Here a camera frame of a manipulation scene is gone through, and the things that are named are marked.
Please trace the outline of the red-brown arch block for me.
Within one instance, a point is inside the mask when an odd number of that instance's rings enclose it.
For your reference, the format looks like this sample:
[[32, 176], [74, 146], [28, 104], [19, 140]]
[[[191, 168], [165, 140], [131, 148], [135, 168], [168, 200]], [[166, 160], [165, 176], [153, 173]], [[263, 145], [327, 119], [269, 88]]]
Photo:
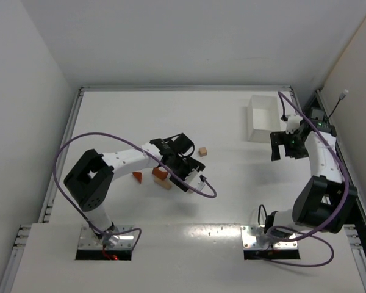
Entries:
[[152, 170], [152, 174], [158, 178], [159, 180], [165, 180], [168, 177], [168, 172], [167, 171], [163, 171], [159, 168], [153, 168]]

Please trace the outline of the light wood cube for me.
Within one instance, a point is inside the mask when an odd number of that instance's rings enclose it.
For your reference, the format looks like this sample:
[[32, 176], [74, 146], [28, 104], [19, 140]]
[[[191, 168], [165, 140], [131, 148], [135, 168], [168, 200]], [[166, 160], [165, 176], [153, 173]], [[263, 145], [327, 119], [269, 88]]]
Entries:
[[203, 157], [203, 156], [207, 156], [207, 148], [206, 147], [201, 147], [198, 149], [198, 154], [200, 157]]

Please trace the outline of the light wood plank block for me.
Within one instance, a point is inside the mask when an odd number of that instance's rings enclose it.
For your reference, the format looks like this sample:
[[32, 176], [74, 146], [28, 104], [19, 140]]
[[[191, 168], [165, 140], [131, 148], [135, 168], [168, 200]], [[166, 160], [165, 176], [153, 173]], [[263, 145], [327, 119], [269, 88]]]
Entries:
[[171, 189], [171, 184], [168, 181], [161, 180], [159, 178], [154, 178], [154, 182], [166, 190]]

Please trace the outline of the white plastic box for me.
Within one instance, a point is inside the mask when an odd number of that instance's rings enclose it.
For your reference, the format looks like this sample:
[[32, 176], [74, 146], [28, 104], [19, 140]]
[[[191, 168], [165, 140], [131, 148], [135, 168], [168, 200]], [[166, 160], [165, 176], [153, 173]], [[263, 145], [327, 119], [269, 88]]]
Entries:
[[281, 130], [278, 99], [253, 95], [247, 108], [248, 140], [270, 143], [270, 134]]

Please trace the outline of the red-brown triangle block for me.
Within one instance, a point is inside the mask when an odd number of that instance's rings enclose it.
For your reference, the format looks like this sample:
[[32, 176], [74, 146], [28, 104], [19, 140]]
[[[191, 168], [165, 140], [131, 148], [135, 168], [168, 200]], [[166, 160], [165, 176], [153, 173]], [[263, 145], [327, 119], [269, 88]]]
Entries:
[[132, 172], [132, 176], [137, 180], [139, 184], [142, 183], [143, 174], [142, 172]]

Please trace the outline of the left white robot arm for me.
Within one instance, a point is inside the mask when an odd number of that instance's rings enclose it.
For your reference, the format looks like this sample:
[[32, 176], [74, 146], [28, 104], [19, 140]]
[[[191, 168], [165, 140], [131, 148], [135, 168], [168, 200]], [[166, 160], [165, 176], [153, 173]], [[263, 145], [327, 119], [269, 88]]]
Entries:
[[139, 150], [132, 148], [116, 153], [98, 153], [90, 149], [67, 174], [64, 185], [85, 214], [94, 233], [102, 237], [103, 232], [114, 229], [104, 209], [111, 183], [133, 172], [163, 167], [176, 175], [171, 176], [170, 181], [186, 192], [187, 185], [206, 167], [190, 154], [185, 155], [192, 147], [193, 142], [185, 134], [179, 134], [177, 139], [150, 140]]

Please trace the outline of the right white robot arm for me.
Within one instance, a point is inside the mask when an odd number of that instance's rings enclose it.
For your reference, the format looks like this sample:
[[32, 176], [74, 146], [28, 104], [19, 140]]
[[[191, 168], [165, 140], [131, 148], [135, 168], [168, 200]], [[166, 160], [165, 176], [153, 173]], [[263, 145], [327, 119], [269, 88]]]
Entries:
[[285, 131], [270, 134], [271, 159], [281, 158], [279, 147], [292, 159], [308, 158], [311, 178], [298, 195], [293, 208], [274, 211], [265, 219], [264, 234], [288, 239], [293, 231], [304, 231], [330, 222], [324, 233], [338, 233], [345, 224], [357, 199], [357, 189], [340, 170], [336, 154], [336, 129], [319, 108], [303, 119], [298, 115], [284, 118]]

